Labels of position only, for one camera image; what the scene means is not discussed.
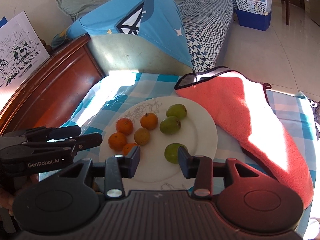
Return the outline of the blue storage bin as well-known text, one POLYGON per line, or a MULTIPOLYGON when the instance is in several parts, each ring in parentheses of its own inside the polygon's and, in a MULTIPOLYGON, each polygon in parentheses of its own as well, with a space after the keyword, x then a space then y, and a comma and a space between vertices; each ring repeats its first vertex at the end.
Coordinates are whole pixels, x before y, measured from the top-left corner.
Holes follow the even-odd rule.
POLYGON ((235 10, 240 26, 260 31, 266 31, 270 27, 272 13, 259 15, 243 10, 235 10))

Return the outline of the orange mandarin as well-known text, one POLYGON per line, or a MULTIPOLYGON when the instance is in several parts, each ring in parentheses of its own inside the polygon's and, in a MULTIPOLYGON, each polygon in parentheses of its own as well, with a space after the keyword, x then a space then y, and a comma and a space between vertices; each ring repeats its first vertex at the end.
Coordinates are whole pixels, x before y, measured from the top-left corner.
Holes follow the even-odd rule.
POLYGON ((133 122, 128 118, 120 118, 116 122, 117 132, 130 135, 133 132, 133 122))
POLYGON ((122 149, 122 154, 123 155, 128 155, 130 153, 130 151, 132 150, 133 147, 138 146, 136 143, 134 142, 129 142, 127 143, 123 149, 122 149))
POLYGON ((158 125, 158 117, 154 113, 145 113, 140 119, 140 125, 148 130, 153 130, 158 125))
POLYGON ((109 147, 116 152, 121 151, 126 144, 127 137, 121 132, 113 133, 108 138, 109 147))

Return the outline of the white floral plate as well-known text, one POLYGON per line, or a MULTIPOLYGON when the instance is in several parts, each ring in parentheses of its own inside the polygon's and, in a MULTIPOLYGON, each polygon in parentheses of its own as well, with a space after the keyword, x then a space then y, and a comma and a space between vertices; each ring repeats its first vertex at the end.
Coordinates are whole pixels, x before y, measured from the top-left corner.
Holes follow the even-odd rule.
POLYGON ((166 117, 167 109, 174 104, 183 104, 187 116, 182 120, 181 129, 173 135, 163 134, 159 128, 150 132, 150 142, 140 149, 140 162, 135 176, 124 179, 126 189, 189 189, 192 179, 185 179, 180 167, 165 159, 165 148, 172 143, 187 147, 191 155, 205 155, 213 159, 217 150, 217 129, 210 114, 199 104, 178 96, 163 96, 140 102, 123 114, 133 122, 134 129, 139 129, 144 113, 155 113, 159 121, 166 117))

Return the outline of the white plastic basket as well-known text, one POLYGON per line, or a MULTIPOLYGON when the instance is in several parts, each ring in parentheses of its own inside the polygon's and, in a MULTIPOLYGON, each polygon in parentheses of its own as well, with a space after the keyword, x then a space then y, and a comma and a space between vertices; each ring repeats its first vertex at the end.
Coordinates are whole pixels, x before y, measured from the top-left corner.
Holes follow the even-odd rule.
POLYGON ((259 15, 268 15, 271 13, 273 0, 235 0, 238 10, 250 12, 259 15))

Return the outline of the houndstooth sofa cover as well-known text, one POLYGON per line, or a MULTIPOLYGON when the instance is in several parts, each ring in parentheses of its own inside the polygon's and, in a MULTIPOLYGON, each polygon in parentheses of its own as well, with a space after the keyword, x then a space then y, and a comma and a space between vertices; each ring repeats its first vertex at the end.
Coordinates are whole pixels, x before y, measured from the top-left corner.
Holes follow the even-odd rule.
POLYGON ((231 34, 234 0, 185 0, 178 7, 194 72, 221 66, 231 34))

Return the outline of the white milk carton box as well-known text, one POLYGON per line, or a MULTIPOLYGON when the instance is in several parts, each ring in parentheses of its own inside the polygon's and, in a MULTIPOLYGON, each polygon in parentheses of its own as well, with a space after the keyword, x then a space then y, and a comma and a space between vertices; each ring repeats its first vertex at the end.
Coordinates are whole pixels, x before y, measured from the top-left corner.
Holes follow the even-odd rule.
POLYGON ((49 59, 25 12, 1 27, 1 99, 8 99, 49 59))

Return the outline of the red fleece cloth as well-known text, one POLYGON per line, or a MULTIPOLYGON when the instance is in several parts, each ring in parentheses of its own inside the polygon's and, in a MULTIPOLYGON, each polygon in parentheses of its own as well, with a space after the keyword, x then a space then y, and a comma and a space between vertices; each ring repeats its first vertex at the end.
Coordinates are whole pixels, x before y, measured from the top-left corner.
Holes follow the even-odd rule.
POLYGON ((308 165, 269 106, 263 84, 227 67, 215 67, 182 76, 174 89, 178 96, 201 105, 246 155, 294 190, 304 208, 311 204, 313 182, 308 165))

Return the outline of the blue sailboat blanket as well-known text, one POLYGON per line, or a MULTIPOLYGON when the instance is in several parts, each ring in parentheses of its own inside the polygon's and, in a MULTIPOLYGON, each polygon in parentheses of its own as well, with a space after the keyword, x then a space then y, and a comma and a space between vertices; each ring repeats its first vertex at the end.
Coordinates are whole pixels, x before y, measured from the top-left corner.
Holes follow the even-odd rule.
POLYGON ((174 0, 110 0, 57 34, 51 46, 84 34, 138 36, 191 67, 182 16, 174 0))

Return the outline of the grey shoe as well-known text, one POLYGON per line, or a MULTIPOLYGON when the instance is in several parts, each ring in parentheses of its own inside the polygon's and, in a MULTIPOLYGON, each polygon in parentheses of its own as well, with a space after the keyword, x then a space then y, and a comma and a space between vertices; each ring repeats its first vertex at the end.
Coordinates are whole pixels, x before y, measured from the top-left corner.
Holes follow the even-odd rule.
POLYGON ((319 131, 319 126, 320 126, 320 102, 319 101, 313 101, 311 99, 308 99, 311 109, 313 111, 313 117, 316 125, 316 137, 317 140, 319 140, 320 137, 320 131, 319 131))

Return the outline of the yellow green jujube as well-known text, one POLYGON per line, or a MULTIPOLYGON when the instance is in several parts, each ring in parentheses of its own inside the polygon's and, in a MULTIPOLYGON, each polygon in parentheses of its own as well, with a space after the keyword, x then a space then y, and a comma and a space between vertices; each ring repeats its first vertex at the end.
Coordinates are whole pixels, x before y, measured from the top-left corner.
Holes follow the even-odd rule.
POLYGON ((146 128, 139 128, 134 134, 135 142, 140 146, 145 146, 150 141, 150 132, 146 128))

